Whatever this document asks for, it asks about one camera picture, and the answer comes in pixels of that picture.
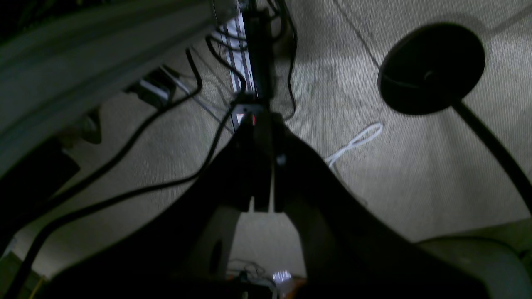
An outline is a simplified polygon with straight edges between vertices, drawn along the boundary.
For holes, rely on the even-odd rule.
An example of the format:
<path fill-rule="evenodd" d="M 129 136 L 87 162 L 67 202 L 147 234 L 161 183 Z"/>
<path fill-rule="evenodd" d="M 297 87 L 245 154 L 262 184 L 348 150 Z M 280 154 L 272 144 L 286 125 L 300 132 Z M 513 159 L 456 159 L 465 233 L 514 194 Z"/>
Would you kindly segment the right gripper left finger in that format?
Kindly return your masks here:
<path fill-rule="evenodd" d="M 242 212 L 268 210 L 265 113 L 247 113 L 230 142 L 169 208 L 138 231 L 69 267 L 48 299 L 171 299 L 218 293 Z"/>

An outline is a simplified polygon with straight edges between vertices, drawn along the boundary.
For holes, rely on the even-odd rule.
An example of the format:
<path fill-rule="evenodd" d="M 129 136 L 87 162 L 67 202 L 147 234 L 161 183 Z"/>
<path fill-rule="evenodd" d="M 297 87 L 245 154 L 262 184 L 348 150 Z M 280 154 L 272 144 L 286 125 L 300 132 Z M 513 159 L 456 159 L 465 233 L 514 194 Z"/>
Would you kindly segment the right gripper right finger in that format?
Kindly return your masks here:
<path fill-rule="evenodd" d="M 486 285 L 412 244 L 342 185 L 272 114 L 274 210 L 298 231 L 307 283 L 296 298 L 488 299 Z"/>

